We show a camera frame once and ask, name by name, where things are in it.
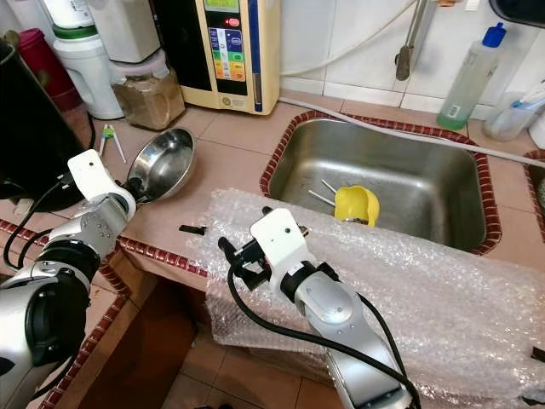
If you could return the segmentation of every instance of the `dish soap bottle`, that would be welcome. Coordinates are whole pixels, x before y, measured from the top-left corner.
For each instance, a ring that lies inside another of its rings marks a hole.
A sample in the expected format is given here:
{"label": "dish soap bottle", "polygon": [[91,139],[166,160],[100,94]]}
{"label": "dish soap bottle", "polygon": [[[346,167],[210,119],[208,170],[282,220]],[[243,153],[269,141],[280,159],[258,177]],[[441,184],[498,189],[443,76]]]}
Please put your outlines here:
{"label": "dish soap bottle", "polygon": [[503,23],[497,23],[490,27],[482,42],[471,44],[437,117],[437,123],[446,129],[463,128],[494,74],[502,52],[498,46],[506,33],[502,26]]}

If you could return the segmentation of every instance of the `tiled countertop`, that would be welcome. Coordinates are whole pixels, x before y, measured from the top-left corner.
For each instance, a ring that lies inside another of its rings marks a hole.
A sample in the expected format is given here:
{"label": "tiled countertop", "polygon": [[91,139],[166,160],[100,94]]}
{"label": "tiled countertop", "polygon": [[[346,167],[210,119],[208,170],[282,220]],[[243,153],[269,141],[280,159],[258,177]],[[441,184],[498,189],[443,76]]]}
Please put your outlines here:
{"label": "tiled countertop", "polygon": [[[330,97],[285,92],[285,96],[321,105],[329,109],[437,127],[435,115],[393,107],[375,106]],[[196,224],[208,207],[210,193],[218,188],[234,187],[246,192],[261,194],[259,180],[290,120],[307,111],[305,108],[278,103],[268,117],[250,116],[238,112],[217,112],[201,107],[188,107],[172,126],[188,128],[197,141],[196,167],[192,179],[174,197],[157,203],[142,205],[123,233],[127,239],[144,245],[193,259],[195,250],[187,246],[190,234],[178,230],[181,224]],[[132,127],[123,120],[110,121],[123,145],[128,163],[118,156],[115,145],[107,144],[105,164],[114,178],[126,179],[130,163],[141,147],[157,133]],[[89,130],[83,122],[80,133]],[[104,122],[95,120],[101,130]],[[531,138],[524,133],[508,143],[488,139],[481,131],[481,122],[471,120],[459,133],[468,136],[482,147],[491,147],[510,153],[525,154],[536,150]],[[537,223],[531,191],[525,168],[499,158],[489,157],[492,185],[502,224],[502,239],[487,257],[515,262],[545,272],[545,243]],[[55,214],[35,215],[28,224],[34,231],[57,226],[70,217],[77,206]],[[0,218],[19,223],[21,217],[13,214],[13,205],[0,201]],[[0,233],[5,242],[6,233]],[[166,276],[203,290],[206,278],[194,272],[133,254],[137,262],[148,271]]]}

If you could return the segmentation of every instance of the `utensil in sink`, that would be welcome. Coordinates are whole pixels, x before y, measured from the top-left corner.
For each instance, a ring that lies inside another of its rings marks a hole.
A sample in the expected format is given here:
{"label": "utensil in sink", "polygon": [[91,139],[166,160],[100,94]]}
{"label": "utensil in sink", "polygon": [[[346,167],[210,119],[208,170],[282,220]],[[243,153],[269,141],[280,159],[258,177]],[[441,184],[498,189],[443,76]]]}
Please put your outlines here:
{"label": "utensil in sink", "polygon": [[171,128],[145,145],[130,167],[123,185],[137,203],[166,199],[189,180],[195,141],[189,130]]}
{"label": "utensil in sink", "polygon": [[343,186],[335,190],[325,179],[322,179],[322,183],[335,194],[335,202],[312,190],[308,192],[315,198],[335,207],[334,216],[336,219],[375,226],[380,214],[380,203],[374,193],[359,185]]}

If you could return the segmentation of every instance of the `blue cap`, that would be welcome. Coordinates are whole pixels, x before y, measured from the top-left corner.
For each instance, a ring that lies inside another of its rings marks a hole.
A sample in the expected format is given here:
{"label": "blue cap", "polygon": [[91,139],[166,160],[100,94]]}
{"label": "blue cap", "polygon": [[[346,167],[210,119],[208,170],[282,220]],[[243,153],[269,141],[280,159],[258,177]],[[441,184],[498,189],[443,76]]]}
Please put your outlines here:
{"label": "blue cap", "polygon": [[483,38],[483,45],[491,49],[496,48],[502,43],[506,32],[505,28],[503,28],[503,23],[497,23],[497,26],[489,27],[485,38]]}

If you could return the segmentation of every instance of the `stainless steel bowl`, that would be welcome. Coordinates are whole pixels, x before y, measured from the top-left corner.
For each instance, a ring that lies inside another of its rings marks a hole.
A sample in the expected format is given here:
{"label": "stainless steel bowl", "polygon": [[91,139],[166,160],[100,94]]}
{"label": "stainless steel bowl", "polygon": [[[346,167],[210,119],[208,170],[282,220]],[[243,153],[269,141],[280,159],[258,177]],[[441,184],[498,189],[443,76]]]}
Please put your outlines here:
{"label": "stainless steel bowl", "polygon": [[138,203],[168,198],[187,183],[194,153],[195,141],[189,130],[165,130],[138,153],[124,187]]}

